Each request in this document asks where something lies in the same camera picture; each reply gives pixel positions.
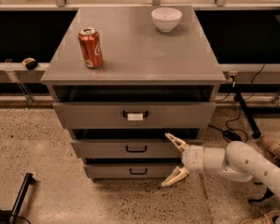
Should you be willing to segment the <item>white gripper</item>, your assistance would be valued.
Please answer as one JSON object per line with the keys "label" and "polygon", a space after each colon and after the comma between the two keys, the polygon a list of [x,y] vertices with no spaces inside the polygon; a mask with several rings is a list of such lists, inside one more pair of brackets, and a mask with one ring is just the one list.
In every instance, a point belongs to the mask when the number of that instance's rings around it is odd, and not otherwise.
{"label": "white gripper", "polygon": [[163,187],[170,187],[174,183],[179,182],[189,175],[189,172],[203,173],[203,154],[204,148],[187,144],[184,140],[175,137],[171,133],[165,134],[166,138],[182,152],[182,163],[184,167],[176,166],[172,173],[161,182]]}

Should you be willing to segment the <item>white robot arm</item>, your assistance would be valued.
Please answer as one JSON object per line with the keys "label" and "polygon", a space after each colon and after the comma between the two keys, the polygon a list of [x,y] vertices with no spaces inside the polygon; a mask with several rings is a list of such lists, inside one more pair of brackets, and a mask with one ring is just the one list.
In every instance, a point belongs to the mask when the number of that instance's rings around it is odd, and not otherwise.
{"label": "white robot arm", "polygon": [[280,168],[250,145],[232,141],[226,148],[210,148],[190,145],[170,133],[165,136],[181,152],[183,166],[174,168],[161,183],[163,187],[173,185],[190,173],[215,173],[237,182],[248,182],[255,177],[280,200]]}

